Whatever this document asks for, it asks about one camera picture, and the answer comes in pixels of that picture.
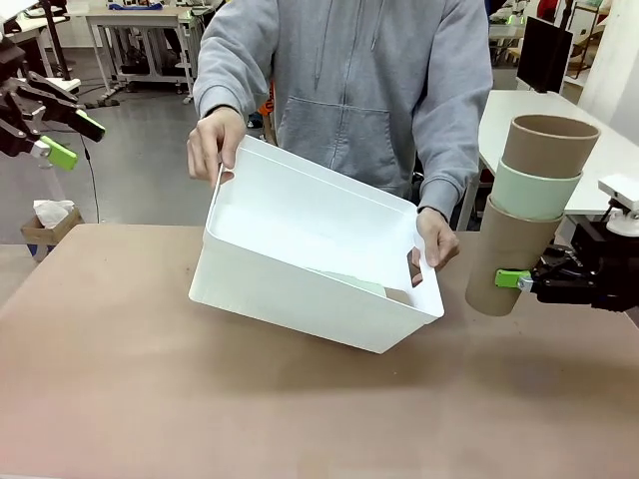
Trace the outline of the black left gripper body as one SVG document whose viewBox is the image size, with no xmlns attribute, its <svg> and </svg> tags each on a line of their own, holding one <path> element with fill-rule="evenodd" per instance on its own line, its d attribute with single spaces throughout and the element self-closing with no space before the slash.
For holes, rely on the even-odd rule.
<svg viewBox="0 0 639 479">
<path fill-rule="evenodd" d="M 6 95 L 22 93 L 27 84 L 16 77 L 23 67 L 25 52 L 20 47 L 0 47 L 0 111 L 7 111 L 9 106 Z"/>
</svg>

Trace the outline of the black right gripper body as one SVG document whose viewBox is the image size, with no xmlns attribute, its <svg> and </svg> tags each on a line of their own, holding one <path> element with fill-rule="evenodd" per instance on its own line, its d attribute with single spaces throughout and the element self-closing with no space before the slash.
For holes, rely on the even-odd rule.
<svg viewBox="0 0 639 479">
<path fill-rule="evenodd" d="M 639 307 L 639 238 L 615 234 L 607 226 L 581 220 L 571 245 L 594 283 L 590 305 L 625 312 Z"/>
</svg>

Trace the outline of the white plastic basket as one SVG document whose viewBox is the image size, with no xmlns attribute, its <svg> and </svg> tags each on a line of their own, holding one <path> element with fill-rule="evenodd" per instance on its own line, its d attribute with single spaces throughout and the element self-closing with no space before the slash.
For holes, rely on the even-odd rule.
<svg viewBox="0 0 639 479">
<path fill-rule="evenodd" d="M 414 283 L 423 250 L 414 204 L 253 137 L 234 176 L 216 185 L 190 299 L 374 353 L 444 313 L 434 269 Z M 353 275 L 405 290 L 412 306 L 360 289 L 318 293 Z"/>
</svg>

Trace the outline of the person's left forearm grey sleeve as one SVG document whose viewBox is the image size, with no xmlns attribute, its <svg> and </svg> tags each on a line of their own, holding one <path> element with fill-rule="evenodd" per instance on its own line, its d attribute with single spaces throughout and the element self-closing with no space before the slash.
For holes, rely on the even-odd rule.
<svg viewBox="0 0 639 479">
<path fill-rule="evenodd" d="M 412 132 L 424 180 L 419 207 L 447 220 L 478 171 L 478 131 L 488 94 L 487 83 L 450 97 L 428 93 L 413 114 Z"/>
</svg>

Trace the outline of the person's right forearm grey sleeve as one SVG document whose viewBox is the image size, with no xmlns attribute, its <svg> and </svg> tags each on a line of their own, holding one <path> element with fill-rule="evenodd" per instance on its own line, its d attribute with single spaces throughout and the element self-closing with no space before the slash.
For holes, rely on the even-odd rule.
<svg viewBox="0 0 639 479">
<path fill-rule="evenodd" d="M 215 25 L 206 30 L 194 90 L 202 119 L 220 107 L 246 117 L 267 101 L 277 40 L 271 30 L 243 32 Z"/>
</svg>

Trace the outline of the person's left hand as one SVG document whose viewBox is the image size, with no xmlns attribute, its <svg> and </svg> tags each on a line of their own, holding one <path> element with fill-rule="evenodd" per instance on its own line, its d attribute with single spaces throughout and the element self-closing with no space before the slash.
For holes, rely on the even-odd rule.
<svg viewBox="0 0 639 479">
<path fill-rule="evenodd" d="M 429 266 L 442 269 L 459 254 L 459 240 L 440 212 L 423 208 L 417 215 L 416 226 L 424 241 Z"/>
</svg>

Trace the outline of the person's right hand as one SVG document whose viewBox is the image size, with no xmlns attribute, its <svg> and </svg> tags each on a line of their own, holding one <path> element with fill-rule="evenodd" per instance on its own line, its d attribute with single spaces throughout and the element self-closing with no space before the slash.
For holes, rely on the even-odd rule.
<svg viewBox="0 0 639 479">
<path fill-rule="evenodd" d="M 244 118 L 234 109 L 216 107 L 198 121 L 187 140 L 188 171 L 192 179 L 214 187 L 233 177 L 236 154 L 246 135 Z"/>
</svg>

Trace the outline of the white background desk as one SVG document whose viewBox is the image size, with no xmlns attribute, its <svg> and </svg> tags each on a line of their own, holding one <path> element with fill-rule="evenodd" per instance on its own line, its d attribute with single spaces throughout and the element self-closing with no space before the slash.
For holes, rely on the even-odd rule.
<svg viewBox="0 0 639 479">
<path fill-rule="evenodd" d="M 27 14 L 35 6 L 36 0 L 0 0 L 0 37 L 7 36 L 24 51 L 31 71 L 54 78 L 44 41 L 44 34 L 49 29 L 46 13 L 40 17 Z"/>
</svg>

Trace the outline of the black pole stand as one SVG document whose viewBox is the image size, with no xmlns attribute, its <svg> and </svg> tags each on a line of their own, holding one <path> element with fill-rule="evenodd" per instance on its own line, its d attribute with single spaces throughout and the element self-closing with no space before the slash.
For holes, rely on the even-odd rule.
<svg viewBox="0 0 639 479">
<path fill-rule="evenodd" d="M 62 47 L 59 41 L 59 36 L 56 30 L 56 23 L 52 12 L 52 5 L 50 0 L 39 0 L 41 7 L 44 10 L 45 18 L 47 19 L 47 26 L 53 44 L 53 49 L 56 55 L 59 70 L 62 74 L 62 78 L 66 81 L 71 79 L 65 57 L 63 55 Z"/>
</svg>

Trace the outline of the small cardboard box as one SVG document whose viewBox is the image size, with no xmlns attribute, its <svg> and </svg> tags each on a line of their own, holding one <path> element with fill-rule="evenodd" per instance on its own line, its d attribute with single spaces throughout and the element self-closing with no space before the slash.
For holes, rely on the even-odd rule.
<svg viewBox="0 0 639 479">
<path fill-rule="evenodd" d="M 21 234 L 32 258 L 41 262 L 73 227 L 83 223 L 79 209 L 74 207 L 51 229 L 46 229 L 37 216 L 32 217 L 21 227 Z"/>
</svg>

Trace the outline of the grey metal desk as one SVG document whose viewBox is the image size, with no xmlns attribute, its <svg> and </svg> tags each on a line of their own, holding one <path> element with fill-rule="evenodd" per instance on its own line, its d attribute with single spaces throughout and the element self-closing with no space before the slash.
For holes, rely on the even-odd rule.
<svg viewBox="0 0 639 479">
<path fill-rule="evenodd" d="M 183 103 L 193 101 L 197 76 L 197 56 L 202 23 L 186 7 L 165 6 L 161 10 L 111 10 L 90 8 L 85 21 L 106 89 L 110 97 L 136 83 L 171 83 L 184 96 Z M 168 50 L 165 31 L 172 30 L 180 44 L 179 61 L 169 67 L 163 61 Z"/>
</svg>

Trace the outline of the large white table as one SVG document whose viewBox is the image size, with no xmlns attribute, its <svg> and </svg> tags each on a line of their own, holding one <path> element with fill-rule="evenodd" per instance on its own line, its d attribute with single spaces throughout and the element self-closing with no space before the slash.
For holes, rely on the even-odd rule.
<svg viewBox="0 0 639 479">
<path fill-rule="evenodd" d="M 479 126 L 478 164 L 495 172 L 511 120 L 534 114 L 574 118 L 597 127 L 601 132 L 584 167 L 583 176 L 566 205 L 567 215 L 603 214 L 608 208 L 609 196 L 599 190 L 598 183 L 610 175 L 621 175 L 628 179 L 630 183 L 624 186 L 622 192 L 639 204 L 639 146 L 556 93 L 491 91 Z"/>
</svg>

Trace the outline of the black monitor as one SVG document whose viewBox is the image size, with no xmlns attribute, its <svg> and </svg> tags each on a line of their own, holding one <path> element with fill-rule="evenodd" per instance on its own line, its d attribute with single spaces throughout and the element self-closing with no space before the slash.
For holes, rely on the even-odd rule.
<svg viewBox="0 0 639 479">
<path fill-rule="evenodd" d="M 573 34 L 545 20 L 526 22 L 516 78 L 537 93 L 559 93 Z"/>
</svg>

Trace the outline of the wooden chair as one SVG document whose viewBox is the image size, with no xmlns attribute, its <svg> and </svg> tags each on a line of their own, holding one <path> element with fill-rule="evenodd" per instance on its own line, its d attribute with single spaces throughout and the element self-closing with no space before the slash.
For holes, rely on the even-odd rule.
<svg viewBox="0 0 639 479">
<path fill-rule="evenodd" d="M 574 0 L 568 21 L 573 42 L 567 77 L 578 80 L 593 66 L 612 0 Z"/>
</svg>

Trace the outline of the person in grey hoodie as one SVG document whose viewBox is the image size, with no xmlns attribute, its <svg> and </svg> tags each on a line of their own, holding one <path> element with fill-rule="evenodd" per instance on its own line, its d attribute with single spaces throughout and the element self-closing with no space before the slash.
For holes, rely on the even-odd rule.
<svg viewBox="0 0 639 479">
<path fill-rule="evenodd" d="M 420 102 L 492 84 L 482 0 L 232 0 L 211 25 L 278 35 L 283 149 L 403 198 Z"/>
</svg>

